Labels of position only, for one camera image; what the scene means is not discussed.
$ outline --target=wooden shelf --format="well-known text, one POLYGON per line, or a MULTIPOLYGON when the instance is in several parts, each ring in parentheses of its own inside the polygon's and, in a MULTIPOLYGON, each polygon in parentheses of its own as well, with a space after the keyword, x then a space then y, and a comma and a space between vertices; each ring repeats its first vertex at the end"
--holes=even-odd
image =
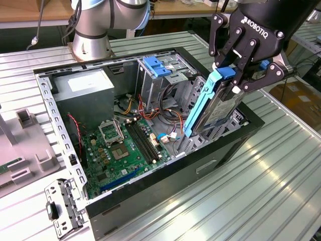
MULTIPOLYGON (((155 15, 212 14, 215 9, 216 7, 210 7, 203 3, 186 5, 180 0, 155 3, 155 15)), ((42 20, 68 20, 72 14, 73 10, 69 0, 50 0, 45 6, 42 20)), ((38 12, 0 6, 0 23, 37 21, 38 17, 38 12)))
MULTIPOLYGON (((68 20, 72 14, 69 0, 50 0, 44 8, 42 20, 68 20)), ((38 18, 38 12, 0 6, 0 22, 38 21, 38 18)))

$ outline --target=blue plastic tab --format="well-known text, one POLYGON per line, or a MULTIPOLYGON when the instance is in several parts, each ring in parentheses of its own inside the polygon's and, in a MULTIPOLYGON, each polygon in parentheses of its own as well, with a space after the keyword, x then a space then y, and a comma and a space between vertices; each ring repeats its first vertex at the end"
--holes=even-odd
POLYGON ((162 62, 160 62, 156 57, 147 57, 143 58, 144 64, 147 66, 147 68, 153 72, 153 74, 156 77, 163 77, 166 75, 170 75, 172 72, 168 69, 166 69, 162 62))
POLYGON ((232 69, 231 67, 219 68, 219 69, 217 69, 217 71, 221 74, 223 79, 232 78, 236 74, 234 69, 232 69))
POLYGON ((204 106, 209 99, 213 99, 215 95, 214 87, 217 81, 231 78, 235 75, 235 71, 231 67, 215 69, 208 77, 205 85, 202 88, 201 94, 197 99, 191 113, 189 114, 185 124, 184 133, 190 137, 193 132, 193 126, 198 117, 203 113, 204 106))
POLYGON ((260 69, 266 70, 267 67, 269 66, 269 64, 270 64, 270 61, 268 61, 267 59, 266 59, 266 60, 263 60, 263 61, 261 62, 261 64, 260 64, 260 69))

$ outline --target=slotted aluminum surface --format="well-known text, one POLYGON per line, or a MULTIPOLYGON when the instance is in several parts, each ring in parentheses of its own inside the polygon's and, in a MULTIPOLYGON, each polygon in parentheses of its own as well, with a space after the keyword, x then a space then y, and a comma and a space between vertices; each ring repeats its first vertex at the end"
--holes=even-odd
POLYGON ((302 45, 312 53, 321 52, 321 44, 316 41, 317 36, 321 35, 321 24, 311 24, 304 22, 302 26, 292 36, 298 44, 302 45))
MULTIPOLYGON (((208 69, 213 63, 207 44, 188 32, 111 45, 117 56, 183 46, 208 69)), ((59 146, 32 69, 73 62, 65 47, 0 55, 4 119, 28 107, 57 154, 59 146)), ((320 137, 265 95, 258 91, 245 97, 266 124, 232 161, 119 227, 106 240, 309 240, 321 225, 320 137)), ((66 175, 65 169, 0 199, 0 237, 56 240, 43 189, 66 175)), ((93 236, 84 226, 66 240, 91 241, 93 236)))

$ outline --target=screw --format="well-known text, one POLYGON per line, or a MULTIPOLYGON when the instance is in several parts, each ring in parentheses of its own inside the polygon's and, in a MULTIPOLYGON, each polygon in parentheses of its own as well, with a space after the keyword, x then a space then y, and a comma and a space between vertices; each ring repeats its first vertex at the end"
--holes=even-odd
POLYGON ((283 38, 284 33, 280 31, 280 32, 277 33, 277 36, 278 36, 279 38, 283 38))

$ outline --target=green circuit board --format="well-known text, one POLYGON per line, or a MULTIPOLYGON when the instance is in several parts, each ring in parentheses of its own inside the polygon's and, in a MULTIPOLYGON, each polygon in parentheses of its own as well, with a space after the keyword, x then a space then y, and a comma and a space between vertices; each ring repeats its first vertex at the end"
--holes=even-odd
MULTIPOLYGON (((145 120, 138 120, 137 124, 145 135, 152 133, 145 120)), ((137 177, 171 159, 164 146, 160 146, 159 150, 157 148, 154 150, 162 157, 156 163, 149 162, 149 164, 125 124, 121 124, 120 127, 124 140, 120 143, 115 142, 111 146, 106 145, 99 130, 82 137, 87 157, 87 167, 83 169, 88 180, 86 189, 90 199, 99 196, 103 192, 101 188, 107 184, 119 181, 118 185, 120 185, 128 181, 128 179, 122 181, 122 178, 127 178, 128 175, 137 177)), ((110 138, 115 136, 116 131, 113 128, 107 128, 103 133, 105 137, 110 138)))
POLYGON ((1 165, 0 166, 0 175, 5 173, 5 172, 7 172, 7 171, 9 171, 9 169, 8 169, 9 165, 11 165, 13 163, 16 163, 18 161, 21 161, 21 160, 22 160, 22 158, 17 158, 17 159, 14 159, 14 160, 10 161, 10 162, 5 163, 4 165, 1 165))

